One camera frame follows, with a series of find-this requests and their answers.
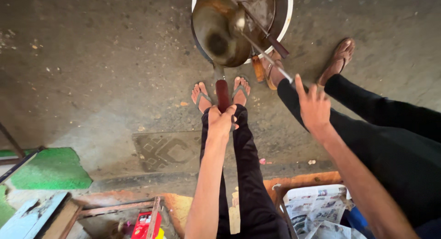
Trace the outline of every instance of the red box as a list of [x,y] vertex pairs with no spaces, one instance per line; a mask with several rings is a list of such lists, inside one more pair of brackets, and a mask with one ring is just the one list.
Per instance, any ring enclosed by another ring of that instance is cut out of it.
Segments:
[[[132,233],[132,239],[144,239],[147,236],[147,231],[149,230],[150,226],[150,219],[152,217],[152,212],[145,212],[140,213],[138,215],[138,219],[136,220],[135,229]],[[157,214],[156,216],[156,223],[155,223],[155,229],[153,230],[153,238],[156,238],[158,236],[159,227],[161,226],[161,214]]]

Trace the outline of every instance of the hand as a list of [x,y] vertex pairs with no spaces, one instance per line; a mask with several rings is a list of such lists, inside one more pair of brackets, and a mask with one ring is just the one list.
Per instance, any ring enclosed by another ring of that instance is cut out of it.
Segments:
[[326,97],[324,91],[317,94],[316,84],[312,84],[306,94],[299,74],[295,75],[295,88],[299,94],[300,114],[303,123],[311,134],[317,137],[320,131],[331,125],[329,121],[331,101]]
[[229,133],[231,129],[232,120],[237,121],[234,117],[236,112],[236,105],[232,105],[227,108],[224,113],[221,113],[218,106],[212,106],[208,111],[208,137],[209,138],[222,138],[228,141]]

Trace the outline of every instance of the dirty floor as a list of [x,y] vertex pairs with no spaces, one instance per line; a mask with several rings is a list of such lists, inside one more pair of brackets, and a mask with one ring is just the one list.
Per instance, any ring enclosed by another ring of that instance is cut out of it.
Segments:
[[[441,111],[441,0],[294,1],[282,40],[291,52],[284,60],[289,73],[311,82],[340,40],[354,37],[345,77]],[[154,163],[145,163],[134,143],[134,134],[159,143],[180,132],[197,148],[201,113],[191,88],[204,81],[215,95],[190,16],[191,0],[1,0],[0,121],[23,148],[72,147],[94,180],[92,192],[143,186],[192,196],[197,167],[151,171]],[[277,93],[257,84],[251,65],[226,70],[231,84],[239,74],[251,80],[246,107],[259,155],[273,163],[262,165],[264,178],[332,170]],[[357,118],[335,101],[333,107]],[[8,147],[3,139],[0,145]],[[237,180],[229,160],[232,193]]]

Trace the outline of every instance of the black pants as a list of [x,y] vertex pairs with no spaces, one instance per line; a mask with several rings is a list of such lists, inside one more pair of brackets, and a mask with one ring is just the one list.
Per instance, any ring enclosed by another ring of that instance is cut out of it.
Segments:
[[[277,92],[304,127],[295,88],[284,79]],[[339,74],[328,80],[325,92],[367,121],[331,109],[331,124],[412,226],[441,217],[441,114],[383,98]]]
[[[204,157],[208,132],[208,111],[202,116],[201,161]],[[218,238],[274,238],[288,239],[288,227],[276,211],[263,185],[259,157],[253,134],[248,128],[248,111],[237,105],[235,116],[239,129],[233,132],[234,153],[239,184],[240,233],[230,235],[227,195],[223,173],[219,193]]]

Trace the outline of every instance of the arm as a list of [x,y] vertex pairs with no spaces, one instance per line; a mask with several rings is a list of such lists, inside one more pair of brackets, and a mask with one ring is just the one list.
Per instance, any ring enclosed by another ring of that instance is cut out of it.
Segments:
[[235,111],[236,106],[233,105],[223,114],[217,107],[212,107],[208,113],[208,136],[199,170],[195,198],[191,203],[185,227],[186,239],[216,238],[220,180],[231,128],[231,116]]
[[375,237],[418,238],[398,204],[331,125],[329,121],[331,102],[325,93],[321,91],[317,94],[317,86],[312,85],[309,93],[306,94],[298,74],[295,77],[295,85],[306,128],[330,154],[331,161],[337,167]]

